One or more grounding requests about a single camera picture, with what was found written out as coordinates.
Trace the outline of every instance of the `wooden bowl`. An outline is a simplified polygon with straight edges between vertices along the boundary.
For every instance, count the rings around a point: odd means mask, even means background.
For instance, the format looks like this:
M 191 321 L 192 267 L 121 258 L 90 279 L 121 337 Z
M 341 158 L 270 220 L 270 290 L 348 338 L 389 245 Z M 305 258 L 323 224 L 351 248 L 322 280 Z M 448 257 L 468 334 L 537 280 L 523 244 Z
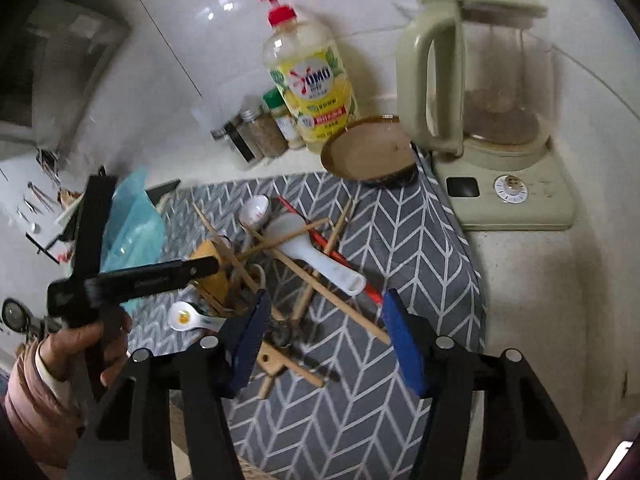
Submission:
M 329 173 L 374 186 L 406 183 L 415 176 L 411 140 L 393 115 L 371 116 L 347 124 L 322 148 Z

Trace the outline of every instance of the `kettle base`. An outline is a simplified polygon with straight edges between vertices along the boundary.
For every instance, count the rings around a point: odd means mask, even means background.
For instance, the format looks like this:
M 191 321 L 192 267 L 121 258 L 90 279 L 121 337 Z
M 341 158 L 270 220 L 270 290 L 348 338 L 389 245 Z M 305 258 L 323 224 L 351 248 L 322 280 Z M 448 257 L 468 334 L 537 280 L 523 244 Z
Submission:
M 481 168 L 464 154 L 434 153 L 432 163 L 465 231 L 564 230 L 574 222 L 574 197 L 546 147 L 539 161 L 517 171 Z M 505 180 L 520 187 L 503 192 Z

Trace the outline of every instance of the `red handle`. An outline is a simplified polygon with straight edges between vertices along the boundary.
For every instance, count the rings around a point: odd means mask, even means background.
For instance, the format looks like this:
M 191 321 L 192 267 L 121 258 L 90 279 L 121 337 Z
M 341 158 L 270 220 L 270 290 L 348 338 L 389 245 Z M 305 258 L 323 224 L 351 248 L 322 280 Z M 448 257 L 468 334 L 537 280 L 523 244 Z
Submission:
M 282 202 L 282 205 L 285 207 L 287 211 L 289 211 L 290 213 L 294 213 L 298 216 L 302 216 L 298 212 L 298 210 L 294 208 L 289 202 L 287 202 L 287 200 L 283 196 L 279 195 L 278 200 Z M 311 229 L 311 231 L 309 231 L 309 234 L 319 246 L 321 246 L 323 249 L 326 247 L 326 244 L 327 244 L 326 238 L 324 238 L 318 231 L 316 231 L 315 229 Z M 344 256 L 342 256 L 338 251 L 331 251 L 331 253 L 329 253 L 329 257 L 335 260 L 336 262 L 343 264 L 345 267 L 349 267 L 350 269 L 353 269 L 353 266 L 349 263 L 349 261 Z M 365 285 L 364 293 L 366 293 L 366 295 L 369 296 L 376 305 L 382 305 L 382 294 L 380 294 L 380 292 L 376 290 L 373 287 L 373 285 L 371 285 L 370 283 L 367 283 L 367 285 Z

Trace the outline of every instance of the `glass jar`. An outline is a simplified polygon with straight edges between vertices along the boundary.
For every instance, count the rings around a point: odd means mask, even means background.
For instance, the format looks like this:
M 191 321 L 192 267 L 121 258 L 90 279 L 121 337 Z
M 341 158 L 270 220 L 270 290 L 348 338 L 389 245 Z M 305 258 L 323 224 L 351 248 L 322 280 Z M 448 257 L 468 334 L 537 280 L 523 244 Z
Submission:
M 245 100 L 240 111 L 242 124 L 241 133 L 247 131 L 264 156 L 280 156 L 289 147 L 276 121 L 268 113 L 262 111 L 259 103 Z
M 228 139 L 236 154 L 239 155 L 236 165 L 242 170 L 249 170 L 260 163 L 264 155 L 248 132 L 239 131 L 241 125 L 242 119 L 240 115 L 236 115 L 222 128 L 212 130 L 211 136 L 214 140 Z
M 269 108 L 269 113 L 276 121 L 282 135 L 287 139 L 290 149 L 299 150 L 304 148 L 306 146 L 305 140 L 297 130 L 296 120 L 289 112 L 289 108 L 282 95 L 280 95 L 280 91 L 277 88 L 272 88 L 262 96 L 262 99 Z

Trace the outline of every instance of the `person's hand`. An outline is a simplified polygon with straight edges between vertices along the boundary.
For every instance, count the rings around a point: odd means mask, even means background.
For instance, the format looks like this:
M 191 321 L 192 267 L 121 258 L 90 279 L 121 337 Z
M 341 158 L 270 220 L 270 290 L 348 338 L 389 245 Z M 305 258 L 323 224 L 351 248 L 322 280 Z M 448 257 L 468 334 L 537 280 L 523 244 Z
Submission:
M 130 330 L 131 318 L 124 314 L 120 336 L 104 348 L 106 368 L 100 375 L 100 382 L 104 386 L 113 383 L 127 361 L 127 334 Z M 55 379 L 66 381 L 71 358 L 98 343 L 103 331 L 102 322 L 80 328 L 63 328 L 60 332 L 50 334 L 40 345 L 40 358 Z

